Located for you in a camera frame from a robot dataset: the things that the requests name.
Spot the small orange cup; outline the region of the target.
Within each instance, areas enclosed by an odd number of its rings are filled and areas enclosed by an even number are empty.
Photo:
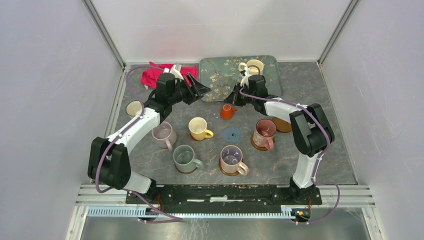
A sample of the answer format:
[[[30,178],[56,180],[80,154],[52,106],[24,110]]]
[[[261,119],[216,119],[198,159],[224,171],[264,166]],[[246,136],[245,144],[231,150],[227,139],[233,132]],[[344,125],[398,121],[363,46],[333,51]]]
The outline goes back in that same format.
[[[220,111],[220,117],[224,120],[230,120],[236,112],[237,109],[235,107],[232,107],[229,104],[224,104]]]

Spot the green floral serving tray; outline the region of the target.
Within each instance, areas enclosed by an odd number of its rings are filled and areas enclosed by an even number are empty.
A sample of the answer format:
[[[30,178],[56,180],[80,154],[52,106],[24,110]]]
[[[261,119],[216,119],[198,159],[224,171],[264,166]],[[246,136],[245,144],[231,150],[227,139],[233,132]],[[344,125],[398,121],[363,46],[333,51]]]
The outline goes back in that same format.
[[[264,64],[264,70],[261,73],[265,77],[268,92],[271,95],[282,96],[283,85],[276,58],[271,55],[244,55],[209,57],[199,62],[197,80],[211,89],[201,100],[204,102],[224,101],[235,84],[242,80],[238,65],[250,60],[259,60]]]

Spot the blue round coaster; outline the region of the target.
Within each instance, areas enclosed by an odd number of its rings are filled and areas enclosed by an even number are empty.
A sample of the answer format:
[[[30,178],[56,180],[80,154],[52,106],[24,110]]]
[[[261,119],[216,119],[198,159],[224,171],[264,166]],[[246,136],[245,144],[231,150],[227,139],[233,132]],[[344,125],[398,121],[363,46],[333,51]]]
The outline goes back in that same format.
[[[228,127],[222,133],[222,138],[228,143],[237,143],[242,136],[242,132],[238,127]]]

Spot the yellow ceramic mug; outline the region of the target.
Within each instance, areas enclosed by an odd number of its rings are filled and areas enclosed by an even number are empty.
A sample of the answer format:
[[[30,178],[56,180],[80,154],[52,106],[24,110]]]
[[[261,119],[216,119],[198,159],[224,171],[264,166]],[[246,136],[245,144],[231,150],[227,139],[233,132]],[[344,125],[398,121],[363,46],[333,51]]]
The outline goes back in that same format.
[[[194,117],[188,123],[190,135],[196,141],[212,138],[214,133],[208,129],[207,121],[202,117]]]

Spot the pink floral patterned mug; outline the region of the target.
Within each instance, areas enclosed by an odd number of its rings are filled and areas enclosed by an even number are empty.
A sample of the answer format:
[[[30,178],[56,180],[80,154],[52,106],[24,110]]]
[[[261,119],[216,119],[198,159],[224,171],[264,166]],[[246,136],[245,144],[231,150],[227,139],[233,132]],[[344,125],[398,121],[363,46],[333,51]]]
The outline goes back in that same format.
[[[276,125],[270,119],[261,119],[257,122],[251,135],[254,143],[259,147],[265,147],[271,151],[275,147]]]

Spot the lilac ceramic mug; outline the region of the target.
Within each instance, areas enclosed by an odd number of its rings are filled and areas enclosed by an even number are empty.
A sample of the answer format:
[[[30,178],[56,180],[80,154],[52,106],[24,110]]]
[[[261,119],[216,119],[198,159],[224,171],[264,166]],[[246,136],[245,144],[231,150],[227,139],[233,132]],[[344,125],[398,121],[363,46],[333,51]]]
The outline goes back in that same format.
[[[169,122],[162,122],[151,131],[151,134],[157,146],[173,152],[173,145],[177,140],[177,134]]]

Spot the beige pink tall mug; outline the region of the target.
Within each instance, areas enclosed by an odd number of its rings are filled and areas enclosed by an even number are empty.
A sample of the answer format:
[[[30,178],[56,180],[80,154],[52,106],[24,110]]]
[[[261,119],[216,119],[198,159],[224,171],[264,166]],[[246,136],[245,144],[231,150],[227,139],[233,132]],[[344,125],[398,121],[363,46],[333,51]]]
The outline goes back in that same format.
[[[227,173],[238,171],[239,174],[246,176],[249,173],[249,167],[243,162],[243,152],[235,145],[227,145],[220,152],[220,160],[223,170]]]

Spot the white mug black handle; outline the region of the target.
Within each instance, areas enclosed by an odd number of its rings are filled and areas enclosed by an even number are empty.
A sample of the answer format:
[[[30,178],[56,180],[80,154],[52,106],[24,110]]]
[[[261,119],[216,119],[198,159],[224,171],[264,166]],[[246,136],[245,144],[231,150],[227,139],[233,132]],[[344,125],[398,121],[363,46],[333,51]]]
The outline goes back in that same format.
[[[126,113],[132,119],[141,112],[142,104],[138,100],[131,101],[126,106]]]

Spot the grey-green ceramic mug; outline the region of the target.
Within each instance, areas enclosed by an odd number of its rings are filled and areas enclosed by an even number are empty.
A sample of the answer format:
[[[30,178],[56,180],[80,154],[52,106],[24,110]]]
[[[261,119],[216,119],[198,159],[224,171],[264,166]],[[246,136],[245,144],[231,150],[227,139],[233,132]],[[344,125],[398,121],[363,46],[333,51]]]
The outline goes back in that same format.
[[[182,172],[190,172],[194,168],[204,169],[204,164],[198,159],[194,149],[187,145],[182,144],[176,147],[172,154],[174,165]]]

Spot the glossy wooden ridged coaster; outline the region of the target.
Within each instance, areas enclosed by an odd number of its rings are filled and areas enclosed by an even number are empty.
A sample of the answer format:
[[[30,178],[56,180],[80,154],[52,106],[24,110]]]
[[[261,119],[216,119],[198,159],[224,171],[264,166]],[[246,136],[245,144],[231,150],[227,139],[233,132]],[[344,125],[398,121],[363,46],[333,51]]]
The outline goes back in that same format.
[[[176,168],[176,170],[177,170],[179,173],[181,173],[181,174],[185,174],[185,175],[191,174],[191,173],[195,172],[197,169],[198,169],[198,168],[196,167],[196,168],[194,168],[194,169],[193,169],[193,170],[191,170],[191,171],[185,172],[185,171],[181,171],[181,170],[179,170],[178,168]]]

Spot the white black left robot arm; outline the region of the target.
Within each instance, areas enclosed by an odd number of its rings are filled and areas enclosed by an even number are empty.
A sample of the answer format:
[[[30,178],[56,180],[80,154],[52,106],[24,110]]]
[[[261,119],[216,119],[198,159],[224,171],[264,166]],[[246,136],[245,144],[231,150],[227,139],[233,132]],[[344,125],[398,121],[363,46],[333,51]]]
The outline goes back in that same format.
[[[170,115],[173,105],[179,102],[190,105],[210,91],[210,87],[198,82],[190,73],[184,78],[177,78],[173,73],[160,74],[156,88],[138,114],[112,135],[92,141],[88,177],[109,188],[137,192],[145,204],[153,203],[157,198],[156,181],[132,171],[131,151]]]

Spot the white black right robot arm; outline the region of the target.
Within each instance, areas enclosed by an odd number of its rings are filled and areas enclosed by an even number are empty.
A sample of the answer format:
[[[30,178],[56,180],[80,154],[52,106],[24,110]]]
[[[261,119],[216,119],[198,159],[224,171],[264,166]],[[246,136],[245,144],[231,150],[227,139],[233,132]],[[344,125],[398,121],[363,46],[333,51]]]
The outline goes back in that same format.
[[[269,94],[263,75],[252,75],[247,81],[237,83],[224,102],[239,107],[251,104],[257,112],[291,125],[299,156],[292,177],[296,186],[289,189],[288,196],[293,203],[302,204],[309,198],[307,188],[315,183],[319,162],[335,139],[334,131],[320,104],[293,103]]]

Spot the cream yellow mug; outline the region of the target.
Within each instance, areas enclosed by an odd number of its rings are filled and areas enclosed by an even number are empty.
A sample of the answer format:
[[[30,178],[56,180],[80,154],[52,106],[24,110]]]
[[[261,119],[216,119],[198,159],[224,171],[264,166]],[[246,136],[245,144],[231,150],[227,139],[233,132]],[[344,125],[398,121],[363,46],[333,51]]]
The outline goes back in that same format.
[[[264,71],[265,65],[260,60],[252,59],[243,63],[245,63],[250,68],[251,75],[261,75]]]

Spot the crumpled red cloth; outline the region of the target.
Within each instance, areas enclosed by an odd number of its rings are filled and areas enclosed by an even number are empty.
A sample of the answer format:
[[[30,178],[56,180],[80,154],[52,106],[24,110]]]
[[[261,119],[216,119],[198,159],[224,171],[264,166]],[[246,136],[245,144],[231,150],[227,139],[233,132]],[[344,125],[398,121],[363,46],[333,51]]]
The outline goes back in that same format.
[[[164,72],[165,68],[171,69],[171,67],[174,65],[173,63],[164,63],[164,64],[156,64],[152,61],[149,62],[149,64],[153,67],[158,67],[161,68],[160,69],[156,69],[156,68],[148,68],[147,70],[145,70],[142,75],[141,75],[141,79],[140,82],[143,85],[146,85],[148,87],[151,87],[153,89],[156,89],[157,87],[157,80],[160,76],[160,74],[162,74]],[[197,66],[183,66],[180,70],[180,73],[182,74],[182,76],[186,79],[186,81],[188,81],[186,75],[188,73],[190,73],[194,78],[198,77],[198,67]]]

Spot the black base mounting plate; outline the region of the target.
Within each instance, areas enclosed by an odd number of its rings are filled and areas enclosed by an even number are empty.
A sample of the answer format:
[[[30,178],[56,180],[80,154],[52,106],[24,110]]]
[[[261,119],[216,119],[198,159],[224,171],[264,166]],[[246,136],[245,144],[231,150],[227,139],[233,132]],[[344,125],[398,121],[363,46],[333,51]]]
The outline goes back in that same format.
[[[157,185],[143,195],[168,214],[279,213],[281,206],[321,205],[316,186],[297,189],[289,185]]]

